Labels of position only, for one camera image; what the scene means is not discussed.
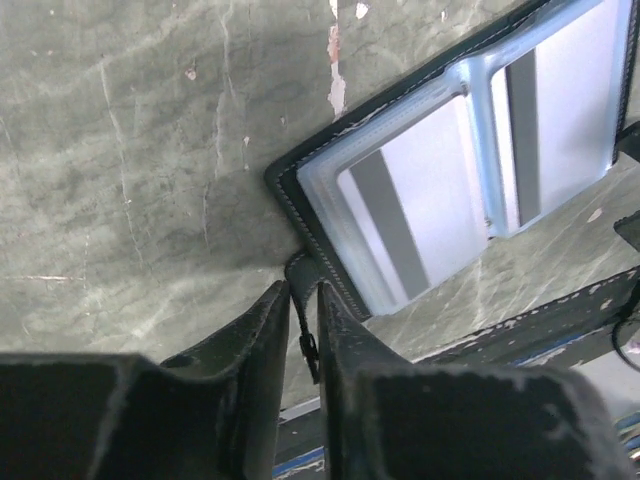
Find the white magnetic stripe card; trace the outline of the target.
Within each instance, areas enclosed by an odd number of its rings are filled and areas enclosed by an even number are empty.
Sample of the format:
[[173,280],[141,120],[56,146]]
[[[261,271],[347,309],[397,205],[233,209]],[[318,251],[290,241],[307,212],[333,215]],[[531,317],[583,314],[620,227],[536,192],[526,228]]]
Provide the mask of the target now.
[[553,2],[494,51],[497,235],[519,233],[610,168],[630,13],[628,1]]

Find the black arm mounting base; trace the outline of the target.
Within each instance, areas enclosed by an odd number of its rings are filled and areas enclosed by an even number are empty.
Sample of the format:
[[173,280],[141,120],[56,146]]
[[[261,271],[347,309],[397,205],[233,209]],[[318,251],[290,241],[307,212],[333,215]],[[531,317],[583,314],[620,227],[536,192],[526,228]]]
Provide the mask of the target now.
[[[634,267],[478,330],[419,362],[574,367],[612,351],[612,336],[630,338],[638,313]],[[321,420],[318,397],[280,412],[274,479],[322,477]]]

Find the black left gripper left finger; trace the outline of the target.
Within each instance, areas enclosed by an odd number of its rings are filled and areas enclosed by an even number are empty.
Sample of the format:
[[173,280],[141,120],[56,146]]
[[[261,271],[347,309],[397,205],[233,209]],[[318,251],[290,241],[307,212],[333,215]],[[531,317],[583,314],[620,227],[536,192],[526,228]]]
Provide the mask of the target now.
[[267,479],[289,336],[289,286],[154,363],[138,354],[5,353],[5,479]]

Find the black leather card holder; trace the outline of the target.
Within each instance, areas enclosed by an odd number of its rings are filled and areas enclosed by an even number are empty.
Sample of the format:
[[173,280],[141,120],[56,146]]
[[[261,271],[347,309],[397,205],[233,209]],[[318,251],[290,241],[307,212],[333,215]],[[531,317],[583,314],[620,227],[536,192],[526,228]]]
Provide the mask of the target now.
[[319,283],[396,313],[604,178],[638,35],[635,1],[527,1],[272,163],[297,315]]

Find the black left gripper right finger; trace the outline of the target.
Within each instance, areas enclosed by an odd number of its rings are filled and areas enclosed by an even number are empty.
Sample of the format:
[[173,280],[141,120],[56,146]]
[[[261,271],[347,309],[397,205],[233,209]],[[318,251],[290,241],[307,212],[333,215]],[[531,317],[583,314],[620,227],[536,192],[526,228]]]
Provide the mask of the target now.
[[596,388],[572,370],[416,365],[318,291],[331,479],[631,479]]

